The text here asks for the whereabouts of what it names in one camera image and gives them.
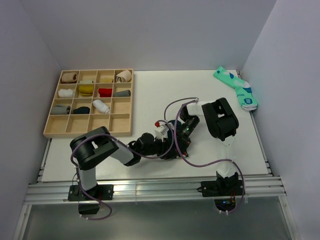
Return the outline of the white sock black stripes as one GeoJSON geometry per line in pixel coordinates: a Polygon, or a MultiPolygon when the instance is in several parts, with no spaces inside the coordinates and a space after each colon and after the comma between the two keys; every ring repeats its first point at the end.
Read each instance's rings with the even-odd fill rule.
{"type": "Polygon", "coordinates": [[[110,113],[110,107],[106,105],[104,102],[102,102],[99,99],[96,99],[92,102],[93,106],[96,108],[96,110],[101,114],[109,114],[110,113]]]}

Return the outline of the dark green reindeer sock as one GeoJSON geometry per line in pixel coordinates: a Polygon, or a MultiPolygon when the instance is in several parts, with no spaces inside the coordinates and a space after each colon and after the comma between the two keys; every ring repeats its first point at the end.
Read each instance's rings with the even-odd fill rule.
{"type": "MultiPolygon", "coordinates": [[[[169,126],[170,126],[170,129],[172,130],[172,131],[174,131],[174,125],[175,125],[175,120],[174,119],[172,119],[172,120],[170,120],[169,122],[168,122],[168,124],[169,124],[169,126]]],[[[181,127],[181,125],[182,125],[182,123],[178,120],[177,121],[177,125],[176,125],[176,129],[178,130],[180,127],[181,127]]],[[[171,130],[168,130],[168,132],[167,132],[167,138],[169,139],[169,140],[172,140],[172,132],[171,132],[171,130]]]]}

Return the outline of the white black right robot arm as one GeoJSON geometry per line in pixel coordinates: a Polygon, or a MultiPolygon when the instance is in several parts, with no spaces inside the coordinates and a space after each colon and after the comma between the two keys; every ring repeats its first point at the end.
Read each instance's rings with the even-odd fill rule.
{"type": "Polygon", "coordinates": [[[181,105],[175,119],[181,119],[184,124],[177,128],[177,123],[175,123],[172,134],[178,155],[188,165],[195,168],[217,165],[216,176],[220,180],[216,183],[216,189],[220,194],[227,195],[234,188],[232,180],[237,181],[242,175],[238,165],[229,158],[218,159],[202,165],[193,164],[185,158],[180,148],[181,144],[178,138],[188,140],[199,124],[200,117],[204,117],[210,135],[222,144],[226,144],[227,140],[235,137],[239,121],[226,98],[222,97],[213,102],[199,101],[196,98],[181,105]]]}

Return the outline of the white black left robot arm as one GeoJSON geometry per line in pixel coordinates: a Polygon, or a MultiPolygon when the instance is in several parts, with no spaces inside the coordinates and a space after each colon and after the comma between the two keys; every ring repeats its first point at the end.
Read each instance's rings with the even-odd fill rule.
{"type": "Polygon", "coordinates": [[[96,197],[96,166],[108,157],[130,167],[139,163],[141,158],[154,156],[168,160],[178,156],[173,139],[159,139],[150,133],[144,133],[137,140],[122,144],[105,126],[74,138],[69,146],[72,151],[71,158],[76,159],[75,165],[81,184],[79,194],[86,200],[96,197]]]}

